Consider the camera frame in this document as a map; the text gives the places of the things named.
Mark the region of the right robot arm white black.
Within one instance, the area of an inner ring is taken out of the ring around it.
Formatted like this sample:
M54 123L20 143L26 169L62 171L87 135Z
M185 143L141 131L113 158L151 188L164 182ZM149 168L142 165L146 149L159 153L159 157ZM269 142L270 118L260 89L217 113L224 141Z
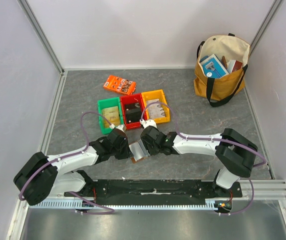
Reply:
M150 155L200 154L217 157L223 164L212 184L218 197L225 196L235 181L249 178L257 153L257 146L233 129L214 135L186 135L174 131L162 133L148 126L141 133L141 140Z

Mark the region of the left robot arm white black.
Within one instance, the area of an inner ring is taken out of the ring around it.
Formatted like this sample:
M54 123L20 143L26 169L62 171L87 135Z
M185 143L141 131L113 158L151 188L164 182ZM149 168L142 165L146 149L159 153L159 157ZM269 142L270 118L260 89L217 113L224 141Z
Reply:
M91 194L93 185L80 168L97 165L110 157L123 160L132 155L124 130L115 128L107 136L74 151L49 156L41 151L33 154L14 177L14 184L20 190L19 199L31 206L66 192L85 197Z

